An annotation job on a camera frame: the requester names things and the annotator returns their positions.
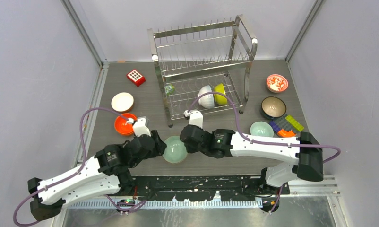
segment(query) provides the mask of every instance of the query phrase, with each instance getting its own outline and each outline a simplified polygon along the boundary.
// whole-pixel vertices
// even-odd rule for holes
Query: red patterned bowl
[[[288,81],[282,75],[272,74],[267,77],[266,85],[271,92],[280,93],[287,89]]]

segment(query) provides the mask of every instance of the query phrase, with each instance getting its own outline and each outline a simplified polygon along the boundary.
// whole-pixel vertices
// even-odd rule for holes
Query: orange bowl
[[[288,88],[288,81],[282,75],[272,74],[267,77],[266,85],[269,91],[274,93],[280,93]]]
[[[132,118],[135,121],[137,120],[137,117],[133,115],[132,113],[123,113],[123,116],[126,118]],[[117,117],[114,121],[114,129],[123,136],[130,136],[134,134],[134,130],[132,129],[132,124],[128,124],[127,121],[122,117]]]

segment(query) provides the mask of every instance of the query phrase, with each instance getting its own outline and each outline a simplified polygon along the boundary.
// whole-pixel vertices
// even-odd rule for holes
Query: wire rack
[[[213,89],[219,84],[223,84],[226,95],[235,103],[235,107],[241,106],[241,100],[235,90],[234,84],[226,73],[214,73],[210,75],[198,76],[191,79],[185,79],[169,83],[175,87],[175,91],[167,95],[167,102],[171,111],[172,120],[184,118],[184,111],[194,102],[198,96],[199,90],[206,85]],[[205,109],[203,106],[195,103],[195,108],[202,113],[211,113],[232,109],[231,105],[217,105],[213,110]]]
[[[240,113],[243,112],[248,101],[249,72],[257,49],[257,39],[247,27],[244,17],[239,15],[235,20],[204,21],[158,29],[155,33],[148,29],[152,60],[170,127],[172,120],[183,118],[184,111],[205,85],[213,88],[222,83],[226,94]],[[229,72],[241,68],[245,68],[242,99]],[[165,93],[164,87],[169,84],[175,87],[173,94]],[[211,113],[232,107],[215,105],[213,109],[204,109],[196,104],[196,108]]]

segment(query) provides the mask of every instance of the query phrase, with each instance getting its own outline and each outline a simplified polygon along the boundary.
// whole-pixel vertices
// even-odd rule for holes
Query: yellow cup
[[[226,91],[224,89],[223,84],[218,84],[214,88],[214,91],[226,94]],[[224,96],[218,95],[218,94],[213,94],[213,95],[215,96],[215,101],[217,102],[217,104],[219,104],[219,105],[227,105],[227,98],[225,98]]]

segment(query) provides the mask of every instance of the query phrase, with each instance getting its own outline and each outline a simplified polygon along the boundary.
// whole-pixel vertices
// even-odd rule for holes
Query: white wall
[[[147,28],[171,29],[244,14],[258,38],[257,59],[284,58],[315,0],[75,0],[108,61],[150,61]]]
[[[353,226],[379,226],[379,0],[326,1],[290,66]]]
[[[71,167],[98,72],[60,0],[0,1],[0,227],[28,179]],[[34,220],[28,203],[18,218]]]

